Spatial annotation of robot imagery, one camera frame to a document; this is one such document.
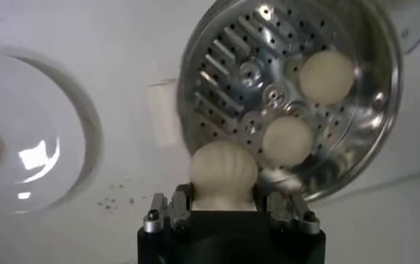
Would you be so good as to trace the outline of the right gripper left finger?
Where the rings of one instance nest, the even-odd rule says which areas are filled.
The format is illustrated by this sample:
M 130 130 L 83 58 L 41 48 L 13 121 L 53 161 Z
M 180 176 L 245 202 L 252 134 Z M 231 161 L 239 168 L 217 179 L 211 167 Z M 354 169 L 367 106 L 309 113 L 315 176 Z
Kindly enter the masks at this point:
M 151 206 L 143 219 L 143 230 L 146 233 L 157 233 L 166 225 L 176 232 L 187 228 L 187 219 L 192 209 L 193 186 L 191 183 L 176 187 L 170 201 L 163 193 L 152 197 Z

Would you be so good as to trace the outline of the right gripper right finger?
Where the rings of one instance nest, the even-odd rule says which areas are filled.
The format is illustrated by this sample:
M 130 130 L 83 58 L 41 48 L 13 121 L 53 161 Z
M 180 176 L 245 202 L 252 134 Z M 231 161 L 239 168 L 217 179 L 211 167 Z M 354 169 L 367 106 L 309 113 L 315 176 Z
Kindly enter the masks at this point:
M 256 210 L 257 235 L 266 235 L 270 230 L 306 235 L 320 233 L 319 218 L 299 193 L 283 192 L 257 183 Z

